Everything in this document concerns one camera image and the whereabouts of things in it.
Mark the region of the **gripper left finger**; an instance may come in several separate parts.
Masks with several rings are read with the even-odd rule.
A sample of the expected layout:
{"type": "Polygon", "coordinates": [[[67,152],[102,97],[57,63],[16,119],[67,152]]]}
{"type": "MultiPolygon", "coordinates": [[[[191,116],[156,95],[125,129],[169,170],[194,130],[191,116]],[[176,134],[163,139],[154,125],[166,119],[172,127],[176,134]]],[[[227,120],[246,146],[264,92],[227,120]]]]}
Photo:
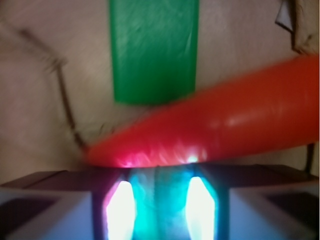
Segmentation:
{"type": "Polygon", "coordinates": [[[130,240],[135,200],[118,169],[39,171],[0,186],[3,240],[130,240]]]}

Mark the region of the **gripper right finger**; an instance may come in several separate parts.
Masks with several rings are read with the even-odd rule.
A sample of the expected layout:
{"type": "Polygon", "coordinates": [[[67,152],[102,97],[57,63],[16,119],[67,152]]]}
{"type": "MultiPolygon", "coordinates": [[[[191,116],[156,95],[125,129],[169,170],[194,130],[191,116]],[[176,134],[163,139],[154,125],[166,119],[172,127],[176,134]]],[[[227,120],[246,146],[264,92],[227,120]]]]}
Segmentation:
{"type": "Polygon", "coordinates": [[[317,240],[319,178],[286,165],[194,164],[192,240],[317,240]]]}

